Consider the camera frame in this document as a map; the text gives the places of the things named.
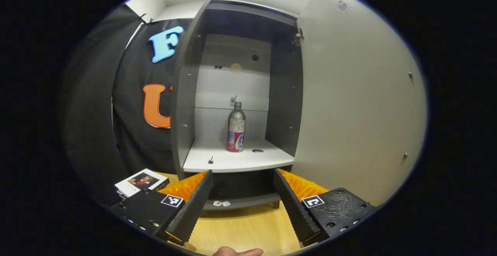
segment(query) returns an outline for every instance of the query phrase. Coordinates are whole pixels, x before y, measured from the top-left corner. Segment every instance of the finger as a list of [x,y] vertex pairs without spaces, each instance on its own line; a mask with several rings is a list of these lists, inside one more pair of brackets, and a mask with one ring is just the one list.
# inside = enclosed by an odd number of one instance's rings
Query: finger
[[264,250],[259,249],[259,248],[254,248],[254,249],[250,249],[250,250],[245,251],[245,252],[240,252],[240,253],[238,253],[237,256],[261,256],[263,253],[264,253]]
[[236,251],[232,249],[231,247],[219,247],[216,253],[214,253],[212,256],[236,256]]

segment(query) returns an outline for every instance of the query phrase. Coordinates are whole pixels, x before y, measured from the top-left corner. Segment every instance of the wooden table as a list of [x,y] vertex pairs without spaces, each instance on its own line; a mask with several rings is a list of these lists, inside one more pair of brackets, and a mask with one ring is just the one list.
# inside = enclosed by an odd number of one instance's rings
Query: wooden table
[[[178,181],[174,174],[170,183]],[[280,256],[300,250],[297,236],[283,203],[275,209],[272,203],[244,209],[204,211],[197,220],[188,241],[197,253],[213,255],[221,246],[237,252],[253,248],[264,250],[264,256]]]

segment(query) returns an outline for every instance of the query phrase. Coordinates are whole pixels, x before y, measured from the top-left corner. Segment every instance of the white shelf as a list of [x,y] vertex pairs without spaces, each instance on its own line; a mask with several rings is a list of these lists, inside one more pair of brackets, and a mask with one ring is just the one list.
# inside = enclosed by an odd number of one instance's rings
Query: white shelf
[[[291,165],[294,158],[268,141],[245,140],[243,151],[229,152],[226,141],[219,139],[195,139],[188,153],[183,171],[201,172],[211,169],[213,172],[258,171]],[[253,149],[264,150],[263,153],[252,152]]]

